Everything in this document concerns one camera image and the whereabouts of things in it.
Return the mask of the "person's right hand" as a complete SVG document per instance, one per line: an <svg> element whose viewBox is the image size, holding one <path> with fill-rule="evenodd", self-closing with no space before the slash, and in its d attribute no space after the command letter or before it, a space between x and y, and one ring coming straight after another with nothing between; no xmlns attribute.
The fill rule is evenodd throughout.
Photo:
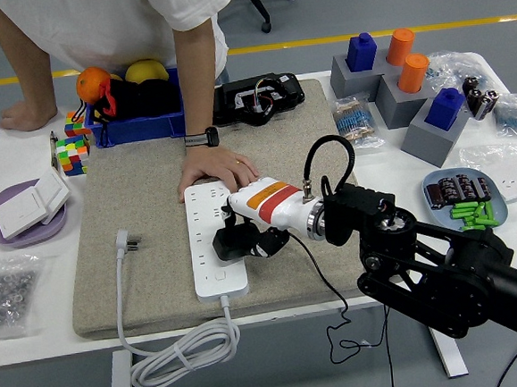
<svg viewBox="0 0 517 387"><path fill-rule="evenodd" d="M20 101L1 113L2 129L29 132L46 126L58 114L58 110L55 104L33 107Z"/></svg>

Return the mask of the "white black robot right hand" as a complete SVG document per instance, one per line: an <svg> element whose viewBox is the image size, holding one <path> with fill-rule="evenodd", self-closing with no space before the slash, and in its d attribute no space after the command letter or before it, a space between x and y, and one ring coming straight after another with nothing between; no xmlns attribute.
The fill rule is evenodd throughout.
<svg viewBox="0 0 517 387"><path fill-rule="evenodd" d="M312 240L324 239L321 198L283 181L264 177L230 194L221 207L224 227L213 239L223 261L239 257L272 257L295 229Z"/></svg>

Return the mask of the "person's left hand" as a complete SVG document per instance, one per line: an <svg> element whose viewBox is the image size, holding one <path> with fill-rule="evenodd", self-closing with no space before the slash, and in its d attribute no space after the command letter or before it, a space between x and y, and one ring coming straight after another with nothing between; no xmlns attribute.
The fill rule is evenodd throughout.
<svg viewBox="0 0 517 387"><path fill-rule="evenodd" d="M186 189L203 177L223 181L234 193L256 181L260 175L251 160L225 147L189 147L186 151L178 187L180 202L185 200Z"/></svg>

